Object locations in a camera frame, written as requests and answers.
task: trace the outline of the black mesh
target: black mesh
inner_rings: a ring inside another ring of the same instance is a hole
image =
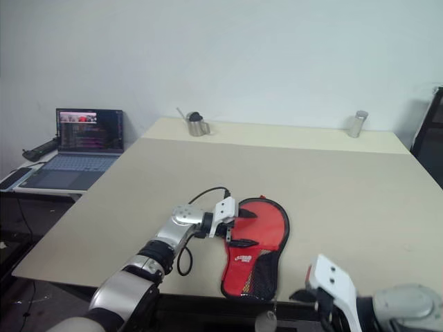
[[[260,301],[271,301],[274,298],[278,281],[275,261],[278,261],[278,255],[275,251],[262,251],[243,289],[243,297]]]

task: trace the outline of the smartphone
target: smartphone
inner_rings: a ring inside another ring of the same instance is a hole
[[[12,188],[25,181],[34,171],[35,169],[30,167],[19,168],[0,183],[0,192],[10,191]]]

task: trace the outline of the small table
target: small table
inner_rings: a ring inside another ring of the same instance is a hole
[[[160,119],[14,275],[99,286],[155,235],[173,207],[224,185],[239,200],[263,194],[289,215],[278,301],[304,287],[318,253],[347,270],[362,295],[409,282],[443,293],[443,191],[393,133],[364,131],[353,139],[335,129],[221,122],[211,129],[195,138],[182,120]],[[198,204],[212,210],[219,199],[214,192]],[[193,239],[188,246],[192,272],[181,277],[174,269],[160,291],[222,297],[223,241]]]

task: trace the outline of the printed logo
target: printed logo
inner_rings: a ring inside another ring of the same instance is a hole
[[[234,261],[242,261],[243,263],[249,263],[252,259],[252,256],[237,256],[234,258]]]

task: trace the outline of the black chair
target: black chair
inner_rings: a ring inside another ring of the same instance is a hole
[[[443,188],[443,86],[437,88],[410,152]]]

